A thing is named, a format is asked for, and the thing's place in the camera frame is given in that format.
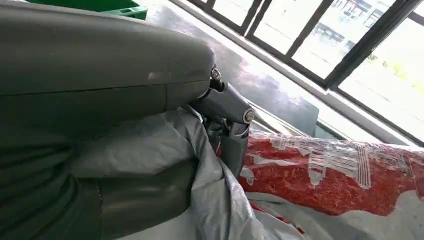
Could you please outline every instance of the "gray floor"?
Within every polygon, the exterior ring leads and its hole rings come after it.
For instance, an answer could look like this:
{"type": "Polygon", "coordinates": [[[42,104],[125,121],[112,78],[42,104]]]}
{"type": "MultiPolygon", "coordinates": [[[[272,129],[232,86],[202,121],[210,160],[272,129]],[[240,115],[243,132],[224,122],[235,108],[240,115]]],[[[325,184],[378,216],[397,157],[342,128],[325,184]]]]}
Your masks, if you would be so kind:
{"type": "Polygon", "coordinates": [[[250,101],[313,136],[318,108],[300,95],[287,93],[280,82],[261,71],[233,50],[175,13],[164,4],[149,6],[147,22],[205,40],[214,50],[223,81],[231,83],[250,101]]]}

